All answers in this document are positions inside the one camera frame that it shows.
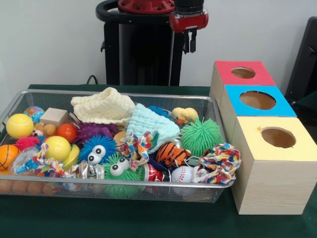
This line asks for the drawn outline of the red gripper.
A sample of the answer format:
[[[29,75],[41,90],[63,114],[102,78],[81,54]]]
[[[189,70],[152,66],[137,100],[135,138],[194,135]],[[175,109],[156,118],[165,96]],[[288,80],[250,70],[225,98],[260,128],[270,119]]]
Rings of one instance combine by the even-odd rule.
[[[169,14],[169,24],[174,32],[184,32],[184,53],[194,53],[196,51],[196,36],[197,30],[203,29],[207,26],[209,21],[209,14],[206,9],[201,12],[193,14],[179,14],[172,12]],[[191,29],[191,41],[189,43],[189,31]]]

